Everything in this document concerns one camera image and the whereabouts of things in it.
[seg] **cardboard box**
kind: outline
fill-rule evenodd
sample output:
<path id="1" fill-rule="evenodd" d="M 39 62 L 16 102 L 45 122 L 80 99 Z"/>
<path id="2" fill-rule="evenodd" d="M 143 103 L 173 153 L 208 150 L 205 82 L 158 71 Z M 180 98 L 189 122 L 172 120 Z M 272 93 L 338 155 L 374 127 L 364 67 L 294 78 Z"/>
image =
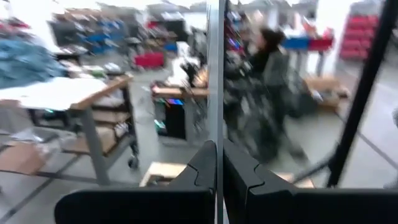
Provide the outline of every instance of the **cardboard box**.
<path id="1" fill-rule="evenodd" d="M 45 158 L 34 143 L 10 142 L 9 145 L 0 153 L 0 170 L 34 175 L 45 165 Z"/>
<path id="2" fill-rule="evenodd" d="M 103 155 L 108 156 L 111 153 L 113 146 L 116 144 L 114 132 L 111 128 L 102 126 L 96 127 L 96 130 L 102 144 Z M 75 154 L 90 154 L 90 149 L 88 148 L 84 134 L 79 136 L 71 147 L 63 149 L 63 151 Z"/>
<path id="3" fill-rule="evenodd" d="M 337 111 L 341 100 L 349 96 L 348 89 L 344 87 L 341 82 L 333 76 L 308 77 L 305 78 L 304 81 L 307 84 L 310 92 L 332 91 L 332 94 L 329 98 L 323 99 L 322 102 L 319 102 L 319 107 L 321 110 Z"/>

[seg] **blue fabric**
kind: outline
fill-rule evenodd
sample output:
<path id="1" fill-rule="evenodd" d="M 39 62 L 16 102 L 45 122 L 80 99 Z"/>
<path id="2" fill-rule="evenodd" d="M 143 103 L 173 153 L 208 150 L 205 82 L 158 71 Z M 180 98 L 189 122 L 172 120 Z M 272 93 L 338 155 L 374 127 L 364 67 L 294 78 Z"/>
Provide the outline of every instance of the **blue fabric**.
<path id="1" fill-rule="evenodd" d="M 0 40 L 0 89 L 45 82 L 65 72 L 45 47 L 24 40 Z"/>

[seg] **dark hair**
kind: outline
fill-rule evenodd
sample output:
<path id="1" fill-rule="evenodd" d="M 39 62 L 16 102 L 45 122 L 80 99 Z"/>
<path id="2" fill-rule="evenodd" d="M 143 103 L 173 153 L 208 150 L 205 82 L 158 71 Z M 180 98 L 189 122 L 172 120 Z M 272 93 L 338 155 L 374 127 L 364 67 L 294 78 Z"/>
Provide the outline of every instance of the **dark hair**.
<path id="1" fill-rule="evenodd" d="M 265 50 L 268 52 L 274 52 L 278 50 L 278 45 L 285 39 L 285 34 L 278 30 L 274 31 L 269 28 L 263 28 L 260 30 L 262 38 L 267 42 Z"/>
<path id="2" fill-rule="evenodd" d="M 248 16 L 247 16 L 246 13 L 244 13 L 244 12 L 239 13 L 239 16 L 241 17 L 241 20 L 242 20 L 242 21 L 248 20 Z"/>

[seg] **storage rack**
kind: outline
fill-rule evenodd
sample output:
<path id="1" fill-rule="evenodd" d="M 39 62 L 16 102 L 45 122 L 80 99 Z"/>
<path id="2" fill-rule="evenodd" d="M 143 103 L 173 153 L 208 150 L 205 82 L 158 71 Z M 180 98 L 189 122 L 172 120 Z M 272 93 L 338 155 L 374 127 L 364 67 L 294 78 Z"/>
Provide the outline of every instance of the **storage rack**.
<path id="1" fill-rule="evenodd" d="M 77 44 L 83 44 L 92 54 L 103 54 L 115 49 L 127 36 L 124 22 L 109 13 L 69 9 L 67 13 L 58 16 L 83 28 L 76 29 L 80 37 Z"/>
<path id="2" fill-rule="evenodd" d="M 379 23 L 378 9 L 379 5 L 373 2 L 356 3 L 351 6 L 341 43 L 340 58 L 367 59 Z"/>
<path id="3" fill-rule="evenodd" d="M 243 40 L 239 33 L 242 25 L 243 22 L 241 16 L 237 12 L 229 11 L 225 22 L 226 50 L 232 50 L 235 52 L 243 51 Z"/>

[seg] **concrete floor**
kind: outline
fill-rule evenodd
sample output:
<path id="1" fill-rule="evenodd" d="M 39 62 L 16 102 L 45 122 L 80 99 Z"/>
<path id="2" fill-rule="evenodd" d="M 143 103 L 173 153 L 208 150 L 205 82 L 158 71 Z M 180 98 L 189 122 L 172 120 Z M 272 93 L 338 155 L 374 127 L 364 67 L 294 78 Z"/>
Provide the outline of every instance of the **concrete floor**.
<path id="1" fill-rule="evenodd" d="M 339 77 L 350 87 L 356 83 L 357 70 L 354 66 L 344 66 Z M 130 149 L 110 168 L 109 175 L 115 184 L 128 184 L 135 187 L 151 162 L 186 163 L 196 153 L 197 149 L 186 147 L 171 147 L 162 144 L 155 133 L 153 125 L 152 105 L 149 93 L 142 87 L 147 87 L 153 79 L 166 77 L 167 71 L 153 71 L 136 75 L 132 84 L 132 100 L 136 110 L 137 134 L 141 154 L 141 166 L 137 171 L 129 170 L 127 160 Z M 342 187 L 380 188 L 385 183 L 396 178 L 398 152 L 394 149 L 394 139 L 398 129 L 391 120 L 391 111 L 398 105 L 398 77 L 393 69 L 384 68 L 381 72 L 373 100 L 369 104 L 366 117 L 356 143 L 343 180 Z M 321 158 L 334 149 L 344 126 L 347 105 L 339 116 L 335 114 L 318 114 L 301 121 L 287 122 L 290 137 L 297 141 L 306 151 L 309 164 L 295 162 L 287 153 L 282 153 L 278 161 L 266 165 L 276 172 L 298 172 L 316 164 Z M 56 172 L 65 164 L 74 160 L 75 156 L 60 154 L 54 162 L 44 170 Z M 90 158 L 83 156 L 70 166 L 64 173 L 80 177 L 94 178 Z M 313 178 L 316 186 L 321 187 L 327 174 Z M 76 189 L 96 187 L 93 182 L 77 182 L 69 180 L 53 180 L 45 177 L 29 177 L 19 174 L 0 172 L 0 223 L 5 224 L 53 224 L 53 208 L 58 199 Z"/>

